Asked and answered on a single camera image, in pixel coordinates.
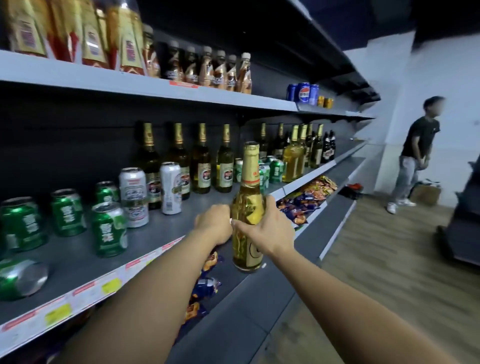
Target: pepsi can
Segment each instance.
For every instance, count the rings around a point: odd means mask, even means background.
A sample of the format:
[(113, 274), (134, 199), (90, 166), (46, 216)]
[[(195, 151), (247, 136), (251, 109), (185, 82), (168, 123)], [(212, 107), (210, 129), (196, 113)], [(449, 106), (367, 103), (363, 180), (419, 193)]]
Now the pepsi can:
[(289, 84), (287, 87), (287, 101), (295, 101), (295, 89), (297, 84)]
[(303, 104), (308, 104), (309, 95), (310, 84), (308, 82), (300, 82), (295, 89), (295, 101)]
[(310, 85), (310, 95), (308, 96), (308, 103), (310, 105), (317, 106), (319, 90), (318, 85)]

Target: person's right hand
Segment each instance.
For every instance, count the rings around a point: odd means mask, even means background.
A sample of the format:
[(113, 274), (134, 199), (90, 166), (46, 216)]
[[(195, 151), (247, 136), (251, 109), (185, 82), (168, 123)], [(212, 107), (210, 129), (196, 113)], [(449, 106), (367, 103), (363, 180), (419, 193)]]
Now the person's right hand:
[(266, 211), (257, 225), (249, 225), (239, 220), (232, 220), (234, 228), (247, 235), (263, 254), (278, 256), (293, 250), (295, 230), (290, 220), (278, 210), (273, 196), (266, 198)]

